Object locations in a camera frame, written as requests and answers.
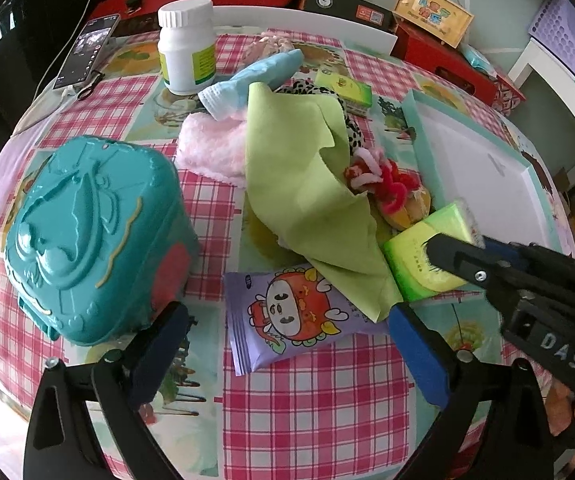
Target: white bottle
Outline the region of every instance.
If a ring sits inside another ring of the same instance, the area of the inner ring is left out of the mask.
[[[213,14],[212,0],[178,0],[159,9],[161,70],[173,94],[196,94],[214,81]]]

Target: teal plastic box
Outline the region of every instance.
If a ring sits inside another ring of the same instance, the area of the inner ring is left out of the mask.
[[[52,340],[91,346],[148,327],[178,297],[198,253],[165,155],[76,137],[37,177],[4,257],[33,322]]]

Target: white bottle cap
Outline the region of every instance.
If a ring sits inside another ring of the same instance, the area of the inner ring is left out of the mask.
[[[161,27],[189,27],[212,19],[212,0],[177,0],[159,9]]]

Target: blue cloth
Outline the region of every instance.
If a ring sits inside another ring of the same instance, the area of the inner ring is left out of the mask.
[[[274,91],[295,75],[303,60],[303,53],[299,49],[260,59],[228,81],[213,84],[199,92],[199,99],[213,118],[222,121],[247,107],[252,83],[265,83]]]

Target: purple wrapper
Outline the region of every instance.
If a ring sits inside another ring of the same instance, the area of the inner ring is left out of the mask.
[[[244,375],[353,333],[387,334],[306,265],[224,276],[234,370]]]

